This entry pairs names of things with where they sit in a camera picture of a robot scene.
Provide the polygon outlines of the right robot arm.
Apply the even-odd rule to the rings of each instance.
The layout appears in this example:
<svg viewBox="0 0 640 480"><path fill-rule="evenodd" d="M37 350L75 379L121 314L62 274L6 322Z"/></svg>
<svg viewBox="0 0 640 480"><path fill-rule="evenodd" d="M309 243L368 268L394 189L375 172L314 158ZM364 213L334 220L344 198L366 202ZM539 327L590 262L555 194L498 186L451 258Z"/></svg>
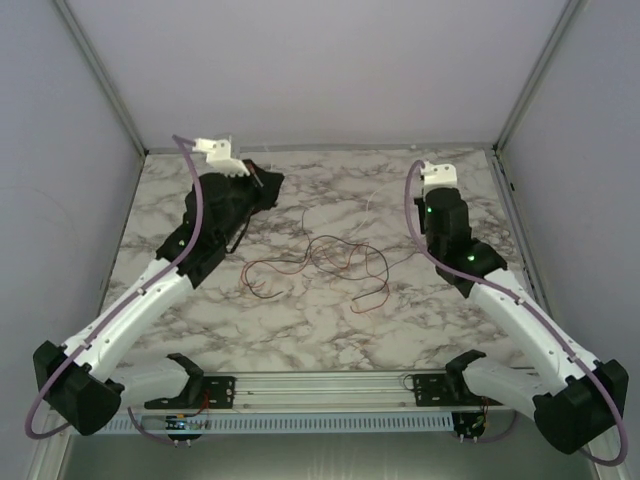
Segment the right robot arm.
<svg viewBox="0 0 640 480"><path fill-rule="evenodd" d="M446 370L456 395L487 397L531 419L556 450L573 454L611 428L620 448L629 376L616 360L601 361L535 302L507 262L473 237L469 209L455 187L424 189L415 198L418 245L438 275L481 308L530 361L522 373L472 350Z"/></svg>

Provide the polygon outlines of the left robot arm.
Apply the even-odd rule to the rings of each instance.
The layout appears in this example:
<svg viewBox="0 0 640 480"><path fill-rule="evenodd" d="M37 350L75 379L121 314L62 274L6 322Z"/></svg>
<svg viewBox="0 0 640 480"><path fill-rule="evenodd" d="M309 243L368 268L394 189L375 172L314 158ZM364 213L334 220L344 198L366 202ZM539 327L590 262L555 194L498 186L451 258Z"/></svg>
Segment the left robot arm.
<svg viewBox="0 0 640 480"><path fill-rule="evenodd" d="M144 331L232 254L257 213L276 206L284 175L243 161L245 176L206 173L186 195L181 224L139 279L63 344L33 354L44 400L79 434L97 433L126 407L197 408L205 374L180 353L125 372L119 363Z"/></svg>

